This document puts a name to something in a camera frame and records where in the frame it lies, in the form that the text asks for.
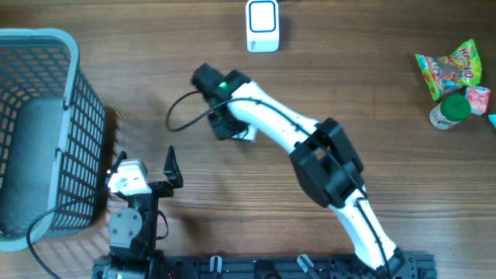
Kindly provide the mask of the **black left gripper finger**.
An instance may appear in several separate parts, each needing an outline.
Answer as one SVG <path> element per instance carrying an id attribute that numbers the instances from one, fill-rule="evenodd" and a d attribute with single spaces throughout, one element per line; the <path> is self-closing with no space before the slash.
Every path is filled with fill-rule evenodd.
<path id="1" fill-rule="evenodd" d="M 106 174 L 115 174 L 118 172 L 119 165 L 123 160 L 127 159 L 127 153 L 125 151 L 121 151 L 117 156 L 115 163 L 106 171 Z"/>
<path id="2" fill-rule="evenodd" d="M 171 184 L 172 188 L 182 188 L 184 186 L 184 178 L 177 164 L 175 150 L 172 145 L 169 146 L 167 151 L 167 158 L 163 168 L 163 174 L 166 176 L 167 181 Z"/>

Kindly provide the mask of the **white blue paper box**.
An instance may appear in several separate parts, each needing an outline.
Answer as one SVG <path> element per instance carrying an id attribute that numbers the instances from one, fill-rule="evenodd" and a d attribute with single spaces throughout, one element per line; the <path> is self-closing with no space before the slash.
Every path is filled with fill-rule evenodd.
<path id="1" fill-rule="evenodd" d="M 231 137 L 232 140 L 254 142 L 257 137 L 257 129 L 253 125 L 248 125 L 245 130 Z"/>

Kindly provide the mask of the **Haribo gummy worms bag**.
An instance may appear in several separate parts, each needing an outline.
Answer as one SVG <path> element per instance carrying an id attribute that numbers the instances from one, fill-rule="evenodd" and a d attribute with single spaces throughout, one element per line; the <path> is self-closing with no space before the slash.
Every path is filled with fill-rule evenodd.
<path id="1" fill-rule="evenodd" d="M 474 87 L 481 82 L 481 58 L 473 39 L 462 43 L 450 55 L 416 54 L 415 59 L 435 101 L 463 86 Z"/>

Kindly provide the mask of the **green lid jar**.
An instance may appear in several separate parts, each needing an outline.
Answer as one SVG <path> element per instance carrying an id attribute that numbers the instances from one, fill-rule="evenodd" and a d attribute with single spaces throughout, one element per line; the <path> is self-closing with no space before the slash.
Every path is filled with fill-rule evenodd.
<path id="1" fill-rule="evenodd" d="M 437 129 L 450 129 L 471 114 L 469 101 L 463 95 L 449 95 L 429 113 L 429 121 Z"/>

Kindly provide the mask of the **pink tissue pack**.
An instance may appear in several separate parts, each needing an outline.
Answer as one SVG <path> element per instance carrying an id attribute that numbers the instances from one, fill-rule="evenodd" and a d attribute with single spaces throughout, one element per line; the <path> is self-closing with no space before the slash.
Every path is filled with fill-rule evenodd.
<path id="1" fill-rule="evenodd" d="M 466 87 L 465 90 L 465 97 L 475 115 L 483 115 L 487 111 L 490 95 L 491 89 L 481 86 Z"/>

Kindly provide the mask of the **teal wet wipes pack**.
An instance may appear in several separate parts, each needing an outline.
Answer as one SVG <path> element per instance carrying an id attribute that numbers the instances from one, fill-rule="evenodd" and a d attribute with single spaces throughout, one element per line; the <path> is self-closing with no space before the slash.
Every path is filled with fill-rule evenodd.
<path id="1" fill-rule="evenodd" d="M 495 114 L 490 114 L 487 116 L 491 125 L 496 128 L 496 115 Z"/>

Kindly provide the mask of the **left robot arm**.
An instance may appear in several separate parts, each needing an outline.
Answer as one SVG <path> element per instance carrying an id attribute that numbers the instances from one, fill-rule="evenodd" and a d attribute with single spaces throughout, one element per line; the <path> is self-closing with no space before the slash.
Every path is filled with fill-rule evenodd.
<path id="1" fill-rule="evenodd" d="M 107 170 L 105 185 L 124 199 L 127 206 L 108 222 L 109 254 L 94 261 L 93 278 L 175 277 L 164 252 L 156 248 L 156 242 L 167 237 L 157 234 L 157 220 L 164 217 L 159 200 L 173 197 L 174 189 L 184 185 L 172 146 L 167 151 L 163 174 L 164 181 L 149 182 L 145 163 L 129 159 L 124 151 Z"/>

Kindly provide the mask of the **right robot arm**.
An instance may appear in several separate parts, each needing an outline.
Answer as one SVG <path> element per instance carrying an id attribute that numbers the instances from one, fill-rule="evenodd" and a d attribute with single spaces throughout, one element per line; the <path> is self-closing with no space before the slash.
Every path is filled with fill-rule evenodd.
<path id="1" fill-rule="evenodd" d="M 203 64 L 191 83 L 210 106 L 208 121 L 218 139 L 253 141 L 264 133 L 288 153 L 306 195 L 336 214 L 368 274 L 392 278 L 399 272 L 405 258 L 370 206 L 363 164 L 337 121 L 291 110 L 237 70 L 224 75 Z"/>

